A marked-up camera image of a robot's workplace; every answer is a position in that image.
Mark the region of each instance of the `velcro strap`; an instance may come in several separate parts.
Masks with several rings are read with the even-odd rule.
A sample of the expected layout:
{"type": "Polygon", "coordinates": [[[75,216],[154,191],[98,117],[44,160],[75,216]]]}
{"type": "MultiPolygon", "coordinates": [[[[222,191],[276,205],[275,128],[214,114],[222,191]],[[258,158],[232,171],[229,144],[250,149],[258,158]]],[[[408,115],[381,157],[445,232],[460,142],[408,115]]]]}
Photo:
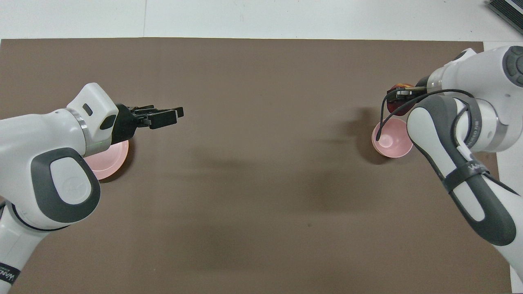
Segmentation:
{"type": "Polygon", "coordinates": [[[443,186],[445,187],[447,192],[450,193],[452,190],[454,190],[468,178],[484,173],[490,173],[486,166],[477,160],[471,160],[453,170],[441,182],[443,183],[443,186]]]}

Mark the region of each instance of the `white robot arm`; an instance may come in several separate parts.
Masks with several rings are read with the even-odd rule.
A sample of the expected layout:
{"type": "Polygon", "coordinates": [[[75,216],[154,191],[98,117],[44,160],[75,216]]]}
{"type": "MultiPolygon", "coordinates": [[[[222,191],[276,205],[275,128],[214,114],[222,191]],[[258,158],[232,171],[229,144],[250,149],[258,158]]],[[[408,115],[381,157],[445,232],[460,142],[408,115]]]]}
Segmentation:
{"type": "Polygon", "coordinates": [[[100,185],[83,157],[172,125],[181,107],[115,105],[96,83],[64,109],[0,120],[0,293],[7,293],[38,243],[89,216],[100,185]]]}
{"type": "Polygon", "coordinates": [[[505,150],[521,135],[522,56],[523,47],[517,46],[479,54],[467,49],[416,87],[396,90],[421,95],[405,103],[419,102],[407,120],[411,140],[472,229],[507,259],[520,279],[523,198],[494,179],[472,152],[505,150]]]}

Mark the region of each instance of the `pink bowl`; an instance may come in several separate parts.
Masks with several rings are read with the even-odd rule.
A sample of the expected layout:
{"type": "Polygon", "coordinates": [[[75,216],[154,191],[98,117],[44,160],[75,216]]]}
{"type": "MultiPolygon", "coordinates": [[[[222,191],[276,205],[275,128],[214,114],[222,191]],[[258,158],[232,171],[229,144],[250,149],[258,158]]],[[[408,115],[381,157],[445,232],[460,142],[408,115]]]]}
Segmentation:
{"type": "Polygon", "coordinates": [[[93,170],[98,180],[114,174],[124,163],[129,152],[129,141],[111,145],[106,151],[88,156],[87,165],[93,170]]]}
{"type": "Polygon", "coordinates": [[[381,137],[376,141],[376,134],[380,128],[380,123],[376,125],[372,132],[372,146],[381,155],[390,158],[404,156],[412,149],[412,141],[407,134],[407,123],[399,118],[390,118],[381,130],[381,137]]]}

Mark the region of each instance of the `brown mat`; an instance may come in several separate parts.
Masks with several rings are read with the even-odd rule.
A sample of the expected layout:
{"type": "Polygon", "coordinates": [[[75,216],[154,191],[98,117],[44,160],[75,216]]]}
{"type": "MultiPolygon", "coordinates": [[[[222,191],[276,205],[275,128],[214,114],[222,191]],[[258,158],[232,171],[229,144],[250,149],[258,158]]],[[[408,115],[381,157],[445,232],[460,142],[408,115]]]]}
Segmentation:
{"type": "MultiPolygon", "coordinates": [[[[140,129],[97,210],[52,233],[12,293],[509,292],[508,264],[417,151],[371,146],[385,91],[481,43],[2,40],[0,118],[99,83],[183,106],[140,129]]],[[[497,176],[495,154],[480,158],[497,176]]]]}

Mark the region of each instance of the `cable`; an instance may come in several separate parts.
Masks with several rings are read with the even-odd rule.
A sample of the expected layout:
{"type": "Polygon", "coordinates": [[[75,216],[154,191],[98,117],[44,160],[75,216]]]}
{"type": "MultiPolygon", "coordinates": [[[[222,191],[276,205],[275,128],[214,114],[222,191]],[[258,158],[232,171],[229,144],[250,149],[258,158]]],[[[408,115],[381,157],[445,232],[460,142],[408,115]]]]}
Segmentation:
{"type": "Polygon", "coordinates": [[[409,100],[407,101],[405,104],[403,104],[402,106],[396,108],[393,112],[391,112],[391,114],[389,114],[389,116],[387,116],[387,118],[385,118],[385,120],[383,120],[383,105],[384,105],[384,102],[385,102],[385,98],[387,98],[387,96],[389,96],[389,94],[393,93],[393,92],[390,92],[388,93],[387,95],[385,95],[385,98],[383,99],[383,103],[381,104],[382,108],[381,108],[381,119],[380,119],[380,128],[378,130],[378,133],[376,134],[376,141],[379,141],[380,140],[380,137],[381,137],[381,130],[383,129],[383,126],[386,124],[387,121],[389,121],[389,119],[395,115],[396,113],[400,112],[401,110],[407,108],[408,106],[412,105],[412,104],[416,104],[418,102],[420,102],[421,100],[427,98],[428,96],[430,95],[434,95],[434,94],[439,94],[439,93],[444,93],[444,92],[456,92],[456,93],[462,93],[462,94],[465,94],[471,98],[474,98],[474,96],[472,94],[470,94],[469,92],[467,91],[464,91],[464,90],[459,90],[459,89],[443,89],[443,90],[437,90],[437,91],[434,91],[434,92],[430,92],[430,93],[427,93],[427,94],[423,94],[421,96],[418,96],[412,100],[409,100]]]}

